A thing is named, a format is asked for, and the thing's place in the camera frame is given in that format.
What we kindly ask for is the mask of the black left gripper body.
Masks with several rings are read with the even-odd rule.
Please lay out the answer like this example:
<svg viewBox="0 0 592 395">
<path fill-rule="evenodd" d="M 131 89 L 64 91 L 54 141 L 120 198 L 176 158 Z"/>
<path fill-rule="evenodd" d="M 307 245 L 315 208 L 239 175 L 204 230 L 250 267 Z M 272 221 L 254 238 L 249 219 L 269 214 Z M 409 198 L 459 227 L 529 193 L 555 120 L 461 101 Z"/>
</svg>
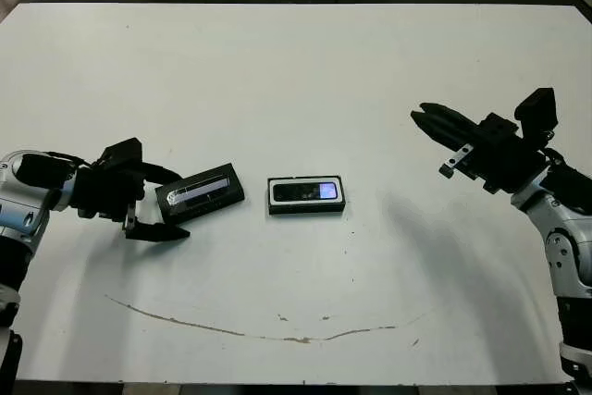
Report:
<svg viewBox="0 0 592 395">
<path fill-rule="evenodd" d="M 134 169 L 80 168 L 68 205 L 82 218 L 124 223 L 130 206 L 144 197 L 145 175 Z"/>
</svg>

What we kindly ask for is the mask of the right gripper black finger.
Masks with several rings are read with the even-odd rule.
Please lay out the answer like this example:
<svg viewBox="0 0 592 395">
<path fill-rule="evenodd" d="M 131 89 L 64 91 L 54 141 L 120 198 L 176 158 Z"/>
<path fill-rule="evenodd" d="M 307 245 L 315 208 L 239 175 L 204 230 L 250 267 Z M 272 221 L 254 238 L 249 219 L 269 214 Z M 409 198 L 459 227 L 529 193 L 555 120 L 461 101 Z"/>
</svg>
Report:
<svg viewBox="0 0 592 395">
<path fill-rule="evenodd" d="M 458 151 L 465 145 L 463 133 L 446 118 L 420 111 L 412 111 L 411 118 L 417 127 L 434 142 L 452 151 Z"/>
<path fill-rule="evenodd" d="M 477 127 L 477 125 L 471 119 L 465 117 L 454 109 L 448 108 L 445 105 L 436 103 L 421 103 L 420 108 L 423 112 L 427 112 L 428 114 L 446 118 L 461 132 L 470 132 Z"/>
</svg>

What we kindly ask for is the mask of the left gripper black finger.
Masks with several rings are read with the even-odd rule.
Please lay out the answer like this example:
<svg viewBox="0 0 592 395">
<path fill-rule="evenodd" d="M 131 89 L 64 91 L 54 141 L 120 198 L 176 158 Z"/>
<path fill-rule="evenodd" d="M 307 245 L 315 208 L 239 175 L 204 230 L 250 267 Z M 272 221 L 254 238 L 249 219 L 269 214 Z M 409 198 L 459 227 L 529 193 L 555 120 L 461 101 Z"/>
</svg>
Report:
<svg viewBox="0 0 592 395">
<path fill-rule="evenodd" d="M 142 162 L 140 171 L 143 178 L 147 182 L 159 185 L 167 185 L 169 183 L 182 180 L 182 176 L 170 169 L 161 167 L 155 164 Z"/>
<path fill-rule="evenodd" d="M 137 222 L 124 228 L 125 236 L 129 240 L 165 242 L 179 241 L 190 237 L 190 232 L 177 226 L 164 223 L 144 224 Z"/>
</svg>

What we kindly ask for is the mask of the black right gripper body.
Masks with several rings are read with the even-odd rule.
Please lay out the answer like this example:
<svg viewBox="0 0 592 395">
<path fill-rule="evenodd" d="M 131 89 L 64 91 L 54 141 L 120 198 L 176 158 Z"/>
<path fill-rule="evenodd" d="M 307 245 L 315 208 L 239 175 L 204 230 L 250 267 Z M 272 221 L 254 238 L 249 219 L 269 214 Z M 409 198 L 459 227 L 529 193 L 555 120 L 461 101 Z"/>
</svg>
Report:
<svg viewBox="0 0 592 395">
<path fill-rule="evenodd" d="M 516 134 L 518 126 L 490 113 L 466 133 L 462 145 L 438 172 L 451 178 L 456 170 L 482 179 L 484 190 L 514 194 L 547 167 L 545 156 Z"/>
</svg>

